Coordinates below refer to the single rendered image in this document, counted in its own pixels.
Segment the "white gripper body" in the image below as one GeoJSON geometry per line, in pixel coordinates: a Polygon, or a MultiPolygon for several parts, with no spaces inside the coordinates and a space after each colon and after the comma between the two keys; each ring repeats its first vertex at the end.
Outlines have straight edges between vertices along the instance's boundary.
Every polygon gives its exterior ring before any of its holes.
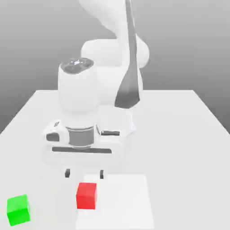
{"type": "Polygon", "coordinates": [[[98,148],[75,149],[68,146],[47,145],[42,148],[42,160],[53,166],[77,168],[116,168],[122,165],[123,145],[105,143],[98,148]]]}

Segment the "small red cube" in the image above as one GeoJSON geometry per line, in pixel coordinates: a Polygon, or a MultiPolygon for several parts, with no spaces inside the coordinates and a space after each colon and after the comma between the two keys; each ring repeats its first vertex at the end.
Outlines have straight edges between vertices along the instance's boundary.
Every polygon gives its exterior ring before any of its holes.
{"type": "Polygon", "coordinates": [[[76,192],[76,205],[78,209],[95,210],[97,202],[97,184],[89,182],[79,183],[76,192]]]}

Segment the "small green cube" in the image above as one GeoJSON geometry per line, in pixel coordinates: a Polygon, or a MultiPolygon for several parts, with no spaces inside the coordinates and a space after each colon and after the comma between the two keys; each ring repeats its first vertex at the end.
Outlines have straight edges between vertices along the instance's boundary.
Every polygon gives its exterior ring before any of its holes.
{"type": "Polygon", "coordinates": [[[10,226],[19,225],[31,220],[27,194],[7,199],[7,217],[10,226]]]}

